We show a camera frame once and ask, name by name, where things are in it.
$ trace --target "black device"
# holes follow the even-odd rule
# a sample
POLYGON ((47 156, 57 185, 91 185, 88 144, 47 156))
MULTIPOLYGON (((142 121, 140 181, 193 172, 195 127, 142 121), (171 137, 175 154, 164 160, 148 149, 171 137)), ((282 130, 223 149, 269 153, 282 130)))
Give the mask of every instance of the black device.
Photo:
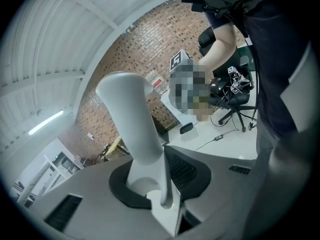
POLYGON ((220 134, 219 136, 215 137, 214 140, 217 142, 217 141, 220 141, 223 138, 224 138, 224 135, 220 134))
POLYGON ((210 92, 220 94, 224 91, 227 84, 230 84, 230 79, 228 77, 218 77, 214 78, 210 82, 210 92))
POLYGON ((193 128, 194 128, 194 125, 192 122, 187 123, 186 125, 184 125, 180 128, 180 134, 185 134, 185 133, 191 131, 193 128))

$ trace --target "black shirt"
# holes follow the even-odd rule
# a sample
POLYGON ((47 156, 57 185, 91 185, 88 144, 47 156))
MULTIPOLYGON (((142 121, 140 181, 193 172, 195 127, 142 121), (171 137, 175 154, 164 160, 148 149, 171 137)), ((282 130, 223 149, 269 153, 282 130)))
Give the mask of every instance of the black shirt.
MULTIPOLYGON (((213 28, 227 23, 214 13, 206 16, 213 28)), ((278 0, 262 1, 243 16, 243 23, 259 58, 259 115, 264 124, 283 138, 297 128, 280 95, 289 85, 308 39, 301 35, 296 22, 284 12, 278 0)))

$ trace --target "plastic bottle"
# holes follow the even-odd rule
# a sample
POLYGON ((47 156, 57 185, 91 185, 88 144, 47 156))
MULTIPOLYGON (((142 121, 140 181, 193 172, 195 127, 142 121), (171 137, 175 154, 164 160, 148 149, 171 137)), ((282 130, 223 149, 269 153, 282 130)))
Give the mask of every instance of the plastic bottle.
POLYGON ((160 95, 164 94, 169 89, 169 86, 164 78, 155 70, 152 70, 149 74, 147 74, 145 79, 153 85, 155 91, 160 95))

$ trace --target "black office chair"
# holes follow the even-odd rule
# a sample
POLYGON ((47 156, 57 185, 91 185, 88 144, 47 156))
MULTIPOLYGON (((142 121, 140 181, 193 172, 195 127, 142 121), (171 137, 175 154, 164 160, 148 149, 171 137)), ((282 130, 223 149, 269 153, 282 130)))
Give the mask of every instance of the black office chair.
MULTIPOLYGON (((201 35, 198 38, 199 42, 199 51, 200 53, 205 56, 208 51, 210 50, 213 43, 216 41, 215 34, 211 27, 208 27, 205 31, 201 33, 201 35)), ((218 67, 216 70, 214 70, 214 77, 216 78, 229 78, 228 74, 228 68, 229 67, 235 67, 245 78, 250 80, 250 85, 248 85, 245 89, 243 89, 240 93, 234 94, 229 99, 229 105, 234 108, 234 110, 230 110, 223 118, 221 118, 218 123, 219 125, 224 124, 224 120, 229 118, 233 113, 237 113, 239 120, 241 122, 242 131, 246 131, 246 127, 244 125, 244 121, 242 119, 242 116, 239 112, 245 111, 245 110, 254 110, 255 106, 247 106, 244 105, 248 103, 250 98, 250 90, 254 88, 254 82, 250 73, 250 70, 248 68, 249 65, 249 58, 248 56, 240 56, 238 50, 236 49, 234 54, 228 59, 226 63, 224 63, 222 66, 218 67)), ((209 104, 213 106, 219 106, 221 109, 229 109, 225 104, 220 102, 220 99, 216 97, 214 94, 211 94, 208 100, 209 104)))

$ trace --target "black cable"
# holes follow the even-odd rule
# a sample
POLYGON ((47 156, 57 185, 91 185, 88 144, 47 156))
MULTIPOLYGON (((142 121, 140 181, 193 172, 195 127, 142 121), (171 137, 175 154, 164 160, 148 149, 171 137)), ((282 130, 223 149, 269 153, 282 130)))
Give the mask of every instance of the black cable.
POLYGON ((228 89, 228 90, 226 91, 226 93, 225 93, 225 90, 224 90, 224 89, 222 89, 222 91, 223 91, 224 97, 226 97, 226 99, 228 100, 229 104, 231 104, 230 99, 229 99, 229 97, 227 96, 227 94, 228 94, 228 92, 230 91, 230 89, 228 89))
POLYGON ((236 127, 236 124, 235 124, 235 122, 234 122, 234 117, 233 116, 231 116, 231 120, 232 120, 232 123, 233 123, 233 125, 234 125, 234 128, 236 128, 238 131, 239 131, 239 129, 236 127))
MULTIPOLYGON (((236 124, 235 124, 235 122, 234 122, 233 114, 232 114, 231 117, 228 119, 227 123, 229 122, 230 119, 232 119, 232 122, 233 122, 233 125, 234 125, 234 128, 235 128, 235 129, 234 129, 234 130, 230 130, 230 131, 228 131, 228 132, 226 132, 226 133, 224 133, 224 134, 221 134, 221 136, 224 136, 224 135, 226 135, 226 134, 228 134, 228 133, 231 133, 231 132, 234 132, 234 131, 239 131, 239 129, 236 127, 236 124)), ((205 145, 207 145, 207 144, 209 144, 209 143, 217 140, 216 138, 217 138, 217 137, 215 137, 213 140, 210 140, 209 142, 207 142, 206 144, 202 145, 201 147, 198 147, 195 151, 197 151, 197 150, 203 148, 205 145)))
POLYGON ((228 132, 226 132, 226 133, 224 133, 224 134, 221 134, 221 135, 224 136, 224 135, 226 135, 226 134, 228 134, 228 133, 231 133, 231 132, 234 132, 234 131, 239 131, 239 130, 231 130, 231 131, 228 131, 228 132))
POLYGON ((230 121, 231 118, 232 118, 232 115, 228 118, 228 120, 227 120, 223 125, 215 125, 214 122, 212 121, 211 116, 210 116, 211 123, 212 123, 215 127, 224 127, 227 123, 229 123, 229 121, 230 121))
POLYGON ((213 142, 215 140, 215 138, 213 140, 210 140, 209 142, 207 142, 206 144, 202 145, 201 147, 197 148, 195 151, 201 149, 202 147, 204 147, 205 145, 209 144, 210 142, 213 142))

